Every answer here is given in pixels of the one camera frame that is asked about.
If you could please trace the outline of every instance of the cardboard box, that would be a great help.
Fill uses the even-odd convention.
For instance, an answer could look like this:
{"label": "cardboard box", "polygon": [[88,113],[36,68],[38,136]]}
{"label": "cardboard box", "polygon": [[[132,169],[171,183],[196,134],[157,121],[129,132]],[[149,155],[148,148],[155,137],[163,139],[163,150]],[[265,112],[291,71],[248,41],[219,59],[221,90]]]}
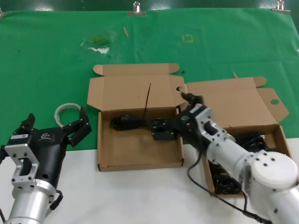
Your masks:
{"label": "cardboard box", "polygon": [[[278,124],[288,114],[275,91],[260,88],[263,77],[236,78],[186,84],[188,91],[202,95],[212,108],[214,121],[233,136],[262,132],[270,148],[292,157],[282,127]],[[207,158],[203,158],[208,189],[215,192]]]}
{"label": "cardboard box", "polygon": [[98,126],[98,167],[100,171],[181,167],[184,162],[181,138],[155,141],[150,130],[116,131],[110,120],[121,115],[143,117],[149,91],[146,119],[168,118],[184,103],[178,86],[184,86],[177,64],[96,65],[87,104],[101,112]]}
{"label": "cardboard box", "polygon": [[[275,91],[260,88],[263,77],[237,78],[185,84],[177,64],[96,65],[103,76],[90,80],[87,103],[99,110],[98,167],[100,171],[181,167],[184,162],[182,141],[154,141],[149,130],[116,131],[110,120],[121,115],[146,119],[168,118],[177,114],[176,106],[185,103],[177,87],[204,96],[212,108],[215,122],[231,135],[260,131],[266,143],[291,157],[282,128],[278,125],[288,111]],[[214,185],[208,161],[204,158],[206,181]]]}

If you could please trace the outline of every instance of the black cable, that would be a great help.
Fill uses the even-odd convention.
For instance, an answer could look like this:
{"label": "black cable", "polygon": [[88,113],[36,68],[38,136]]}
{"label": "black cable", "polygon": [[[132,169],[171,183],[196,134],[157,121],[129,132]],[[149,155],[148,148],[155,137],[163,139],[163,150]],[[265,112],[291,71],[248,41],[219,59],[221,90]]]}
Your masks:
{"label": "black cable", "polygon": [[64,198],[64,196],[63,196],[63,194],[62,194],[62,192],[61,192],[60,190],[56,190],[56,193],[58,193],[59,196],[58,196],[58,198],[57,198],[55,201],[53,201],[52,204],[49,206],[49,208],[50,208],[51,210],[55,210],[55,209],[58,207],[58,205],[61,203],[62,199]]}
{"label": "black cable", "polygon": [[0,209],[0,216],[1,216],[2,222],[5,223],[5,217],[4,217],[4,214],[1,209]]}
{"label": "black cable", "polygon": [[[197,183],[197,182],[191,177],[191,175],[190,175],[190,171],[191,171],[194,167],[196,167],[196,166],[199,164],[200,159],[201,159],[201,156],[202,156],[202,151],[200,150],[200,151],[199,151],[199,156],[198,156],[198,159],[196,160],[196,162],[195,162],[193,165],[191,165],[191,166],[187,169],[187,176],[188,176],[188,178],[189,178],[189,179],[190,179],[196,186],[200,187],[201,189],[203,189],[204,191],[206,191],[207,193],[209,193],[211,196],[214,196],[214,197],[218,198],[220,201],[224,202],[225,204],[229,205],[230,207],[232,207],[232,208],[234,208],[234,209],[236,209],[236,210],[242,212],[245,216],[247,216],[247,217],[249,217],[249,218],[252,218],[252,219],[255,219],[255,220],[256,220],[257,222],[259,222],[259,223],[263,223],[263,224],[272,224],[272,222],[269,221],[269,220],[263,219],[263,218],[259,217],[258,215],[254,214],[254,213],[251,213],[251,212],[249,212],[249,211],[247,211],[247,210],[242,210],[242,209],[236,207],[235,205],[233,205],[233,204],[229,203],[228,201],[222,199],[221,197],[217,196],[216,194],[212,193],[211,191],[209,191],[208,189],[206,189],[205,187],[203,187],[202,185],[200,185],[199,183]],[[245,199],[244,208],[245,208],[245,209],[247,208],[247,198]]]}

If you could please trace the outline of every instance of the box lid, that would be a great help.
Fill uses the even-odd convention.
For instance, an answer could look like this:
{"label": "box lid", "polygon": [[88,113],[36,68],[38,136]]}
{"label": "box lid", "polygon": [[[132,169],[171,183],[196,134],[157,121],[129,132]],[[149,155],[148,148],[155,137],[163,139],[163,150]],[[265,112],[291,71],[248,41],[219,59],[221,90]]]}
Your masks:
{"label": "box lid", "polygon": [[103,77],[89,83],[87,104],[102,111],[175,107],[184,103],[180,92],[184,79],[170,75],[179,70],[176,63],[96,65]]}
{"label": "box lid", "polygon": [[263,77],[235,78],[186,84],[188,92],[202,95],[215,122],[224,127],[271,125],[288,110]]}

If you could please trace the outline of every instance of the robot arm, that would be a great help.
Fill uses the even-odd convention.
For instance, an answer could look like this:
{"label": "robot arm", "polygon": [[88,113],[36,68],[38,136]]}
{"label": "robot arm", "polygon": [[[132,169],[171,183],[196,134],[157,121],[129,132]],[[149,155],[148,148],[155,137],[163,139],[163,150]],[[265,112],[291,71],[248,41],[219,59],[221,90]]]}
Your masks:
{"label": "robot arm", "polygon": [[204,106],[202,97],[185,93],[182,96],[189,105],[173,121],[175,132],[236,179],[260,217],[273,224],[298,223],[295,162],[277,152],[247,152],[213,121],[211,108]]}
{"label": "robot arm", "polygon": [[66,147],[76,146],[92,131],[83,107],[79,120],[63,128],[38,130],[34,122],[30,114],[7,145],[1,146],[0,162],[9,156],[16,164],[11,180],[14,204],[5,224],[44,223],[63,198],[57,185]]}

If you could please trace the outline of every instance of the green cloth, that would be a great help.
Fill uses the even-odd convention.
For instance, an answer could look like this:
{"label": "green cloth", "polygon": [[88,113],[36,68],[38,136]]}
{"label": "green cloth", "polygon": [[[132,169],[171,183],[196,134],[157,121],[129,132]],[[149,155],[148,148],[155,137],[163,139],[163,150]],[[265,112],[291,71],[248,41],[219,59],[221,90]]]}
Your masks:
{"label": "green cloth", "polygon": [[[106,46],[107,54],[88,49]],[[89,79],[94,65],[114,63],[178,63],[186,82],[234,78],[233,71],[263,76],[290,112],[281,122],[286,137],[299,137],[297,49],[290,15],[268,9],[174,9],[145,17],[13,12],[0,20],[0,144],[30,112],[36,128],[53,127],[56,108],[77,103],[87,108],[93,132],[74,149],[95,149],[98,111],[86,105]],[[65,111],[62,122],[77,118]]]}

